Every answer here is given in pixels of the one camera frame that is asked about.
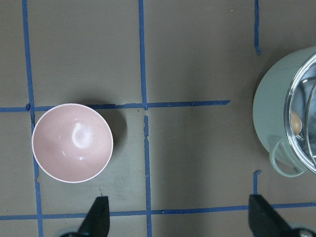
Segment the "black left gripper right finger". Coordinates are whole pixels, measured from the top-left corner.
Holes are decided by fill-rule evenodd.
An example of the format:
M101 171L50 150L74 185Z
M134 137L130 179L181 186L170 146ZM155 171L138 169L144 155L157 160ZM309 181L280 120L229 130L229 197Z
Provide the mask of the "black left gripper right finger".
M295 230L261 195L250 195L248 223L255 237L294 237Z

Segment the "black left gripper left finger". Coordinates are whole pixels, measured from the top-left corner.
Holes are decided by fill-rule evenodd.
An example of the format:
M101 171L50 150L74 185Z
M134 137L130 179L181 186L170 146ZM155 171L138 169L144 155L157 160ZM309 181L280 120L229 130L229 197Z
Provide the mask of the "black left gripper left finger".
M82 222L80 237L107 237L110 230L110 211L107 196L97 197Z

